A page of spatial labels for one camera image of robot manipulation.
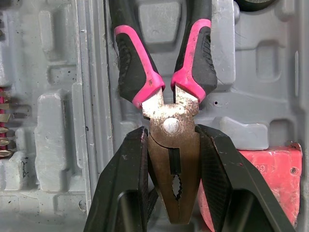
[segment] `pliers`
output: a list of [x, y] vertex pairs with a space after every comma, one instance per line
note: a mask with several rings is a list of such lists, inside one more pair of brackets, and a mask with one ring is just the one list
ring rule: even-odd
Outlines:
[[[196, 125], [201, 180], [216, 232], [295, 232], [261, 173], [219, 130]], [[157, 200], [148, 191], [145, 127], [128, 133], [105, 167], [84, 232], [145, 232]]]
[[[200, 182], [199, 134], [193, 116], [217, 87], [211, 59], [211, 0], [187, 0], [187, 19], [172, 76], [174, 103], [147, 50], [131, 0], [109, 0], [119, 50], [119, 94], [150, 120], [149, 173], [171, 223], [189, 223]], [[179, 189], [173, 191], [173, 183]]]

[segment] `rusty pliers jaw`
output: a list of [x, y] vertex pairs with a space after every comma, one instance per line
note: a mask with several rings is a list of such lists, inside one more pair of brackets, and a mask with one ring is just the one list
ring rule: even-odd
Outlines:
[[[200, 181], [199, 134], [193, 116], [198, 100], [178, 86], [175, 103], [164, 104], [162, 90], [143, 102], [143, 115], [150, 119], [148, 152], [150, 176], [173, 224], [187, 224]], [[178, 191], [173, 183], [178, 181]]]

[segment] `pliers cutting edge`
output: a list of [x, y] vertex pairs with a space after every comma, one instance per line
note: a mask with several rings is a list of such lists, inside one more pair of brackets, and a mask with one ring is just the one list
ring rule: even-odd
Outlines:
[[[150, 119], [150, 176], [170, 222], [187, 224], [200, 182], [199, 134], [193, 116], [206, 94], [217, 87], [210, 48], [212, 2], [187, 0], [185, 33], [171, 80], [173, 104], [164, 104], [165, 84], [143, 41], [134, 6], [129, 0], [109, 0], [119, 50], [119, 93]], [[173, 181], [180, 185], [176, 192]]]

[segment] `red object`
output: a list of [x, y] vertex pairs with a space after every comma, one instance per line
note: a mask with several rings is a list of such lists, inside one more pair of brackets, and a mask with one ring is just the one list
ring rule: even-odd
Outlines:
[[[262, 174], [288, 219], [295, 225], [299, 212], [302, 152], [291, 147], [273, 147], [264, 151], [240, 151]], [[214, 232], [202, 183], [198, 204], [209, 229]]]

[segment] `gray plastic tool case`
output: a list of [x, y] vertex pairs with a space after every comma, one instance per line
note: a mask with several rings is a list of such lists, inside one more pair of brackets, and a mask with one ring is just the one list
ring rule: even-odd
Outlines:
[[[220, 128], [239, 149], [297, 141], [303, 147], [297, 231], [309, 231], [309, 1], [278, 0], [240, 13], [212, 0], [219, 78], [196, 123]], [[138, 0], [145, 41], [169, 85], [181, 45], [182, 0]], [[0, 86], [18, 107], [7, 127], [17, 152], [0, 160], [1, 232], [82, 231], [99, 174], [129, 131], [147, 125], [117, 93], [117, 49], [104, 0], [1, 0]], [[172, 102], [169, 87], [164, 92]], [[158, 201], [148, 231], [171, 226]]]

